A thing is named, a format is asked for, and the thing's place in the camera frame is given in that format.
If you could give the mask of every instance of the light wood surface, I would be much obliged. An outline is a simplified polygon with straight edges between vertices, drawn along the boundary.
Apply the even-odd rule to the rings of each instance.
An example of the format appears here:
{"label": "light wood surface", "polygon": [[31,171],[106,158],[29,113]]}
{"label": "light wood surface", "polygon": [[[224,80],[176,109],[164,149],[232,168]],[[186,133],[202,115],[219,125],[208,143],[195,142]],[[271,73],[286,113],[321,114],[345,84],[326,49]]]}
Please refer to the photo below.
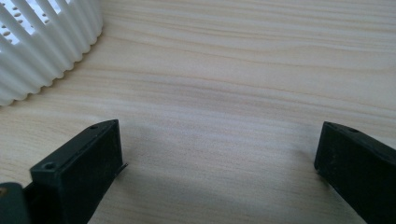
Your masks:
{"label": "light wood surface", "polygon": [[91,223],[364,223],[313,161],[324,120],[396,147],[395,1],[102,8],[73,71],[0,108],[0,182],[119,119],[130,166]]}

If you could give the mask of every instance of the white ribbed object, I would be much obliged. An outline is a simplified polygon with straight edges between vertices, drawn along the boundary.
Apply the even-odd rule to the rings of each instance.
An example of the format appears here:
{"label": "white ribbed object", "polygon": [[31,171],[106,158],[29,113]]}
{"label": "white ribbed object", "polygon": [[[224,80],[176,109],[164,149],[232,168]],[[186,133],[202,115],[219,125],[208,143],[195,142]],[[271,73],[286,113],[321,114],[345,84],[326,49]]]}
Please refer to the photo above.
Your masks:
{"label": "white ribbed object", "polygon": [[0,0],[0,105],[63,77],[102,26],[97,0]]}

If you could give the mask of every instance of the white plastic container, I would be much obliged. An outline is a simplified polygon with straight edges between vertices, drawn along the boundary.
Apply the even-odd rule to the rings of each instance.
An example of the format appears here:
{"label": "white plastic container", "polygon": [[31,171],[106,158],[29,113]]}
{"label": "white plastic container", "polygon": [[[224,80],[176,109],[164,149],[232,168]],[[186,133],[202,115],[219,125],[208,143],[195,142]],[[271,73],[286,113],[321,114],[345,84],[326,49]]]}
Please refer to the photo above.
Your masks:
{"label": "white plastic container", "polygon": [[63,77],[102,26],[97,0],[0,0],[0,105]]}

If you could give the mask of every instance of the black plastic bracket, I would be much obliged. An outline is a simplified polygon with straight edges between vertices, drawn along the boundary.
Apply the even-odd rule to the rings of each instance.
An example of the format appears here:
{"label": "black plastic bracket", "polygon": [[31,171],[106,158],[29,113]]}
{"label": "black plastic bracket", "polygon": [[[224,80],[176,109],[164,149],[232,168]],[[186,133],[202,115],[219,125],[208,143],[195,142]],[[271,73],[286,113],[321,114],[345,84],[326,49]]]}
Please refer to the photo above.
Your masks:
{"label": "black plastic bracket", "polygon": [[396,150],[324,122],[315,168],[367,223],[396,223]]}
{"label": "black plastic bracket", "polygon": [[92,125],[33,166],[25,189],[0,185],[0,224],[87,223],[126,165],[118,121]]}

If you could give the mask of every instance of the wooden table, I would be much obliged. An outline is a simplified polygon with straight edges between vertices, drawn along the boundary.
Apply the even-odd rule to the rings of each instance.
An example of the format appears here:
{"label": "wooden table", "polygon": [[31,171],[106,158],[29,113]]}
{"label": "wooden table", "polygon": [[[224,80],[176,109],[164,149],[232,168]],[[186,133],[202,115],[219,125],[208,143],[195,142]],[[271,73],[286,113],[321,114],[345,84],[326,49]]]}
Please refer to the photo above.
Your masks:
{"label": "wooden table", "polygon": [[0,108],[0,182],[119,119],[91,223],[364,223],[313,167],[324,120],[396,147],[396,2],[103,0],[65,78]]}

